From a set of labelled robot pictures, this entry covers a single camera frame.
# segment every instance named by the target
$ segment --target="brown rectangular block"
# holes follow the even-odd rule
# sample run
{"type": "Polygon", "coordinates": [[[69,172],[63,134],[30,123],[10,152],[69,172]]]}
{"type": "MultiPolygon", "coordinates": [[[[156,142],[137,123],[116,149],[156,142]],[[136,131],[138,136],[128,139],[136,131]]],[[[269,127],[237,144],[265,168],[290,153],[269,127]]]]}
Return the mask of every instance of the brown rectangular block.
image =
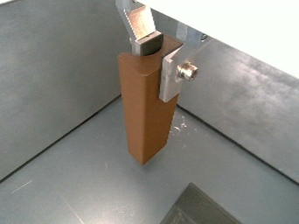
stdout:
{"type": "Polygon", "coordinates": [[[165,36],[157,53],[117,57],[128,151],[141,165],[166,144],[177,95],[168,102],[158,99],[161,58],[180,45],[165,36]]]}

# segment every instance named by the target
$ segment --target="bin floor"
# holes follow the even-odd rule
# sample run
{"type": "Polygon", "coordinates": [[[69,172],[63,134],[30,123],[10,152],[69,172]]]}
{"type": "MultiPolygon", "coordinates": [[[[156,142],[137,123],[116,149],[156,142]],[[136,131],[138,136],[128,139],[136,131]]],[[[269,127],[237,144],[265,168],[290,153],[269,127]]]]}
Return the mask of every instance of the bin floor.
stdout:
{"type": "Polygon", "coordinates": [[[296,223],[299,187],[178,108],[141,166],[113,101],[0,185],[1,224],[156,224],[193,183],[242,223],[296,223]]]}

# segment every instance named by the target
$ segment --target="screw head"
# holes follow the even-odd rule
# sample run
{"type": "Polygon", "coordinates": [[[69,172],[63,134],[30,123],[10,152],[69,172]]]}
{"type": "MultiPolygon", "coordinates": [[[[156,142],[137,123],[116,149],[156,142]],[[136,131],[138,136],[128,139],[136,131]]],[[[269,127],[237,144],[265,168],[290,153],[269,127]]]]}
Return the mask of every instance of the screw head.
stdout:
{"type": "Polygon", "coordinates": [[[202,34],[200,35],[200,42],[202,42],[202,41],[206,39],[206,37],[208,37],[208,35],[202,33],[202,34]]]}
{"type": "Polygon", "coordinates": [[[192,81],[197,76],[198,68],[190,62],[185,62],[177,67],[177,71],[181,79],[192,81]]]}

